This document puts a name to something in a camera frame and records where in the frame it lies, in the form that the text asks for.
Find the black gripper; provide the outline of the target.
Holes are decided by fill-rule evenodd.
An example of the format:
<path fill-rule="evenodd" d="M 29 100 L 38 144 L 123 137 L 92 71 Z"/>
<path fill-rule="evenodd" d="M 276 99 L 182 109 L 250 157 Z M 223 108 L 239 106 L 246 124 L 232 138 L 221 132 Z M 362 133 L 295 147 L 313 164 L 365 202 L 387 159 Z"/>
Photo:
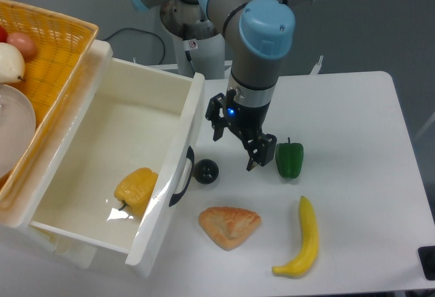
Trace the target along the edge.
<path fill-rule="evenodd" d="M 249 156 L 247 171 L 256 165 L 263 167 L 274 158 L 277 138 L 262 130 L 268 108 L 269 104 L 246 107 L 234 101 L 227 103 L 223 93 L 209 100 L 205 118 L 211 123 L 213 140 L 219 140 L 225 128 L 237 136 Z"/>

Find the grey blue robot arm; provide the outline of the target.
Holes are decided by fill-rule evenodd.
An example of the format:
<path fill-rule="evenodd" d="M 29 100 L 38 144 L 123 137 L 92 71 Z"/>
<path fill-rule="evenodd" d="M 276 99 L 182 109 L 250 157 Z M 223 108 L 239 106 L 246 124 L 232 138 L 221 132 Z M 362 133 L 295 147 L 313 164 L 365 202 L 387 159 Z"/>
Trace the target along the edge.
<path fill-rule="evenodd" d="M 148 10 L 172 0 L 131 0 Z M 214 139 L 229 130 L 247 151 L 249 168 L 268 164 L 276 137 L 262 130 L 283 60 L 290 51 L 296 19 L 292 8 L 316 0 L 178 0 L 197 6 L 202 18 L 232 48 L 234 58 L 225 93 L 209 101 L 206 119 Z"/>

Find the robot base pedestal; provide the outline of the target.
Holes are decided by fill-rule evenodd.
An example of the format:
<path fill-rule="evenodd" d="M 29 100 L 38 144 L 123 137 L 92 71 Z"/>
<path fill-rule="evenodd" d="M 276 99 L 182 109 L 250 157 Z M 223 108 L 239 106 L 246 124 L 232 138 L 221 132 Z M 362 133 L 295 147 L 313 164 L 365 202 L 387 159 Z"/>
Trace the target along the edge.
<path fill-rule="evenodd" d="M 160 7 L 160 21 L 171 35 L 178 74 L 224 78 L 225 41 L 200 5 L 171 0 Z"/>

